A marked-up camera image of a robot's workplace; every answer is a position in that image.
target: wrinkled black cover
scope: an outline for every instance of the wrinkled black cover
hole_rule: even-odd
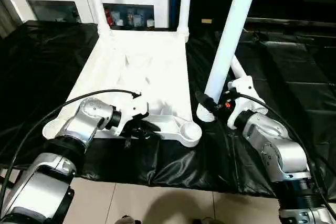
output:
[[[97,40],[96,31],[92,24],[28,22],[5,39],[0,48],[3,167],[33,123],[66,99]],[[197,105],[193,93],[204,90],[218,38],[215,33],[191,35],[187,43],[193,112]],[[259,95],[336,168],[335,54],[333,38],[265,33],[244,34],[236,51]],[[274,196],[259,156],[239,132],[229,130],[225,120],[200,125],[203,136],[195,148],[156,139],[95,139],[81,176]],[[17,167],[25,168],[40,152],[44,142],[40,130],[25,145]],[[329,198],[335,200],[336,179],[323,165],[321,170]]]

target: white stand base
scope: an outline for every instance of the white stand base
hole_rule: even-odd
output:
[[[187,147],[197,145],[201,128],[193,122],[187,73],[185,37],[179,33],[114,30],[102,34],[68,100],[103,89],[125,89],[141,92],[149,103],[146,120],[161,128],[164,139],[180,141]],[[123,108],[130,94],[94,95],[103,102]],[[53,138],[72,117],[80,101],[63,108],[57,118],[43,129]],[[95,137],[113,138],[109,131],[98,131]]]

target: white plastic part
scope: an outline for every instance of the white plastic part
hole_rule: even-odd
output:
[[[264,100],[259,97],[257,91],[253,86],[253,81],[251,76],[240,77],[234,81],[229,82],[228,84],[229,90],[235,88],[238,93],[249,95],[250,97],[256,98],[259,101],[264,103]],[[235,108],[231,113],[229,119],[227,120],[227,126],[230,129],[236,129],[234,126],[235,120],[238,115],[246,110],[251,110],[253,112],[259,112],[261,114],[266,115],[268,110],[261,106],[259,103],[248,100],[246,98],[239,97],[235,100]]]
[[[160,127],[158,133],[163,139],[177,140],[186,147],[199,142],[202,131],[192,119],[185,42],[178,33],[115,30],[100,36],[68,100],[103,89],[141,92],[149,104],[146,120]],[[93,97],[121,111],[133,108],[130,94],[104,93]],[[44,127],[43,135],[53,138],[75,114],[79,103],[63,108]],[[95,137],[113,135],[97,131]]]
[[[185,42],[188,41],[189,38],[189,9],[190,9],[190,0],[181,0],[180,7],[180,17],[178,21],[177,32],[185,36]]]
[[[217,103],[234,57],[239,38],[242,34],[252,0],[232,0],[231,8],[227,16],[222,37],[219,42],[216,57],[205,88],[205,94]],[[204,111],[200,104],[197,108],[197,116],[202,121],[210,118],[210,112]]]
[[[233,71],[233,74],[236,78],[244,77],[246,76],[246,73],[241,66],[240,62],[238,61],[237,57],[233,55],[232,62],[231,62],[231,69]]]
[[[104,6],[101,0],[93,0],[94,11],[98,21],[98,34],[110,33],[110,27],[106,22]]]

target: black tablecloth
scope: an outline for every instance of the black tablecloth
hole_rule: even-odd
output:
[[[0,164],[6,167],[30,127],[65,101],[97,41],[94,24],[27,22],[0,47]],[[188,76],[194,92],[203,91],[219,35],[190,36]],[[310,149],[336,168],[336,39],[243,34],[236,51],[265,101],[297,130]],[[225,120],[204,124],[200,143],[95,139],[81,176],[106,182],[184,187],[273,197],[258,154]],[[41,152],[40,127],[22,150],[16,167],[25,168]],[[318,163],[336,200],[336,179]]]

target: glass cabinet door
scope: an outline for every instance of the glass cabinet door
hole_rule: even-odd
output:
[[[73,1],[27,0],[37,20],[80,23]]]
[[[44,20],[92,23],[87,0],[12,0],[23,21]]]

